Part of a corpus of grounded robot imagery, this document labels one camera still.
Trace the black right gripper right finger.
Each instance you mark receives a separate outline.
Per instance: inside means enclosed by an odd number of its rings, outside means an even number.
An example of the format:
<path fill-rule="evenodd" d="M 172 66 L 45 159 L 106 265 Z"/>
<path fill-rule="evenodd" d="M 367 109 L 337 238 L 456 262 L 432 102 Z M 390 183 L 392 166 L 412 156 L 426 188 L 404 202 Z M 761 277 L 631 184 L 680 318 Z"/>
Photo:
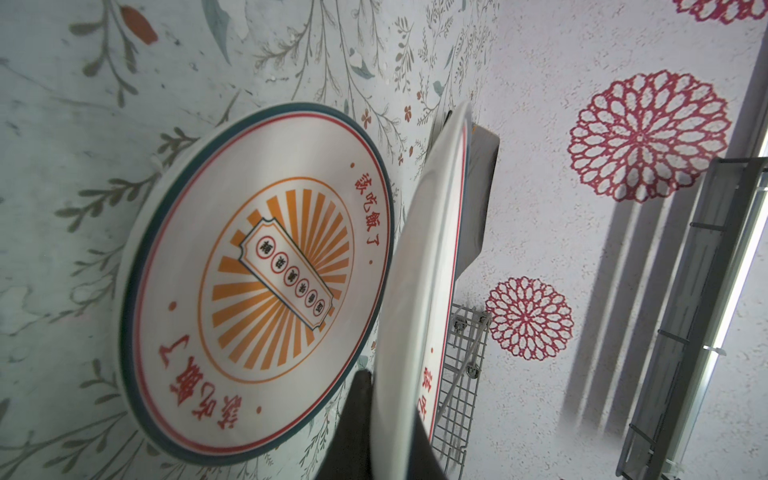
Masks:
<path fill-rule="evenodd" d="M 446 480 L 422 421 L 415 417 L 410 449 L 410 480 Z"/>

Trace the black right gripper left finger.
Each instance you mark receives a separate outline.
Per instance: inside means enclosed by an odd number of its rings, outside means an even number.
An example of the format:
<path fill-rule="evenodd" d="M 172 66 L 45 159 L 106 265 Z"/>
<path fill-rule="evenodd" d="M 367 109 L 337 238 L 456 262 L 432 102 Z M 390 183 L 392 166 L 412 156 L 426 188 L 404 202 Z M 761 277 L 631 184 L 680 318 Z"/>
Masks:
<path fill-rule="evenodd" d="M 316 479 L 371 479 L 370 427 L 373 375 L 355 373 L 334 437 Z"/>

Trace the white round plate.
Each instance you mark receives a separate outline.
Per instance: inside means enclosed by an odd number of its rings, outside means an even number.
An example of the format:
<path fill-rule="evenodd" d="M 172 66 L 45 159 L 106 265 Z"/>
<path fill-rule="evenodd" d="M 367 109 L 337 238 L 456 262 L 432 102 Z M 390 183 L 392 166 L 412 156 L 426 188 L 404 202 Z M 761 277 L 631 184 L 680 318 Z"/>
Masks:
<path fill-rule="evenodd" d="M 472 107 L 454 107 L 428 154 L 380 313 L 371 410 L 375 479 L 407 475 L 413 430 L 436 421 L 459 246 Z"/>
<path fill-rule="evenodd" d="M 309 424 L 376 323 L 394 232 L 382 157 L 337 109 L 275 105 L 194 142 L 117 278 L 118 379 L 149 441 L 231 465 Z"/>

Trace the grey wall shelf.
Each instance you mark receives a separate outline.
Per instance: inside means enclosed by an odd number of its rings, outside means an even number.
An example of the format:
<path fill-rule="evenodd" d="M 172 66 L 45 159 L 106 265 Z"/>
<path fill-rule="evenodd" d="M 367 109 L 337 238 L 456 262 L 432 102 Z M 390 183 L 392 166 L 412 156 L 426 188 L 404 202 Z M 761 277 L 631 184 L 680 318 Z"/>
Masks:
<path fill-rule="evenodd" d="M 678 479 L 767 220 L 767 160 L 716 159 L 705 175 L 616 469 Z"/>

